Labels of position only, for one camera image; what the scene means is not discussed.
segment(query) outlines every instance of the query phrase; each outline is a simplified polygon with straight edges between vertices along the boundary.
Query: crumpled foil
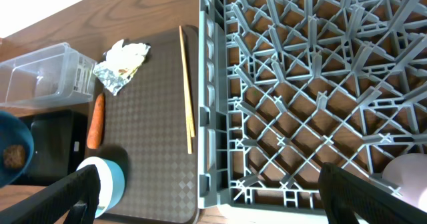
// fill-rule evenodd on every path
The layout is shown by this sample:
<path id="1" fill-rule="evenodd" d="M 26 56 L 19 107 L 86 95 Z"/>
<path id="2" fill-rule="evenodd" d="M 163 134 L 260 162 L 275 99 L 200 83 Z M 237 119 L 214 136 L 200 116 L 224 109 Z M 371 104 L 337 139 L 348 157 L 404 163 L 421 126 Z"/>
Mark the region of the crumpled foil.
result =
<path id="1" fill-rule="evenodd" d="M 123 46 L 123 42 L 124 40 L 120 40 L 114 44 L 107 52 L 105 61 L 93 68 L 93 74 L 113 95 L 117 95 L 120 89 L 131 81 L 150 48 L 144 43 Z"/>

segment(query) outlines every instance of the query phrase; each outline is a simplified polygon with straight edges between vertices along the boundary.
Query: wooden table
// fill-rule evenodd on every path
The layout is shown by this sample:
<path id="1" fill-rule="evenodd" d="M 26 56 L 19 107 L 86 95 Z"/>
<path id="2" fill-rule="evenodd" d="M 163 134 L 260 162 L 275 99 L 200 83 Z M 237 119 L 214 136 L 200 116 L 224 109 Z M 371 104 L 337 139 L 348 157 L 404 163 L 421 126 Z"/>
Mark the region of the wooden table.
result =
<path id="1" fill-rule="evenodd" d="M 120 39 L 137 39 L 198 24 L 199 0 L 83 0 L 5 39 L 0 61 L 53 44 L 68 42 L 80 53 L 100 60 Z M 3 108 L 16 116 L 52 111 Z M 91 105 L 72 109 L 90 113 Z M 0 189 L 0 209 L 41 190 L 42 187 L 8 186 Z M 200 223 L 228 223 L 216 208 L 202 211 Z"/>

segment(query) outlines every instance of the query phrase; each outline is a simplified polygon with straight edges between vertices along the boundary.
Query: white wall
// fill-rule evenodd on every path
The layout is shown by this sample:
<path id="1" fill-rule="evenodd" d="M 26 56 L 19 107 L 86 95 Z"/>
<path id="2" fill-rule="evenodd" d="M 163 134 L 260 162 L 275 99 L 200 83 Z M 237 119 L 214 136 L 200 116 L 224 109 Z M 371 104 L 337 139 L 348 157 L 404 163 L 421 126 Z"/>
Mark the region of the white wall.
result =
<path id="1" fill-rule="evenodd" d="M 81 0 L 0 0 L 0 38 L 22 30 Z"/>

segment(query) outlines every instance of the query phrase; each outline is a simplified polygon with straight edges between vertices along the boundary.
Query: gray plastic rack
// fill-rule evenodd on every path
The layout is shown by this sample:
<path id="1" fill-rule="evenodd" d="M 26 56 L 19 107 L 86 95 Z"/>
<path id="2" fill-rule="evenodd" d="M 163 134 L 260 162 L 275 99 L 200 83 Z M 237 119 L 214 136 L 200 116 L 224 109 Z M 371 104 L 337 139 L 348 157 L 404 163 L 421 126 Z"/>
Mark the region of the gray plastic rack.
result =
<path id="1" fill-rule="evenodd" d="M 414 148 L 424 153 L 425 3 L 200 0 L 199 208 L 227 203 L 322 214 L 322 207 L 316 204 L 316 186 L 299 181 L 308 168 L 318 175 L 321 151 L 336 155 L 341 168 L 399 195 L 398 186 L 381 180 L 382 169 L 376 167 L 374 156 L 382 155 L 387 164 Z M 325 9 L 333 15 L 325 14 Z M 233 50 L 237 50 L 237 61 L 232 61 Z M 310 93 L 319 81 L 328 90 Z M 279 94 L 280 86 L 288 88 L 289 97 Z M 249 100 L 250 95 L 256 100 Z M 344 114 L 337 111 L 337 96 L 343 103 L 353 103 Z M 301 98 L 305 104 L 296 104 Z M 266 103 L 273 105 L 265 108 Z M 309 105 L 313 109 L 308 115 L 298 114 L 300 107 Z M 320 114 L 333 123 L 330 130 L 321 131 L 313 125 Z M 359 125 L 352 122 L 356 115 Z M 278 128 L 284 116 L 287 123 L 292 121 L 296 126 L 289 133 Z M 370 126 L 371 119 L 379 124 Z M 254 132 L 249 130 L 251 122 L 262 127 L 255 134 L 250 133 Z M 361 143 L 354 148 L 346 147 L 345 140 L 338 143 L 343 129 Z M 296 140 L 300 135 L 309 135 L 318 144 L 307 151 Z M 401 147 L 399 152 L 389 151 L 395 146 Z M 257 167 L 251 160 L 252 152 L 262 159 Z M 278 161 L 287 155 L 299 159 L 291 168 L 283 164 L 286 161 Z M 236 156 L 242 157 L 240 163 L 236 163 Z M 236 167 L 240 176 L 235 175 Z M 268 181 L 269 169 L 274 169 L 276 182 Z M 258 198 L 262 191 L 275 193 L 276 202 L 263 202 Z"/>

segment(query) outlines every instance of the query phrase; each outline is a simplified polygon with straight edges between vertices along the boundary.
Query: chopsticks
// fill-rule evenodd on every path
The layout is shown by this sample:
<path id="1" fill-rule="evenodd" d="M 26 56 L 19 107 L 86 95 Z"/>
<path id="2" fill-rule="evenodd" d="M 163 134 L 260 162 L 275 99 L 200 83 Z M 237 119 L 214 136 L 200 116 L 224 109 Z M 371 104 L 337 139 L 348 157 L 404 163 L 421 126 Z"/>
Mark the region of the chopsticks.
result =
<path id="1" fill-rule="evenodd" d="M 189 91 L 187 59 L 185 57 L 185 44 L 182 27 L 179 26 L 179 40 L 181 42 L 181 57 L 182 57 L 182 72 L 184 84 L 184 101 L 185 101 L 185 123 L 187 130 L 187 150 L 188 154 L 193 153 L 193 144 L 191 138 L 195 137 L 194 118 L 193 118 L 193 105 L 191 104 L 191 95 Z"/>

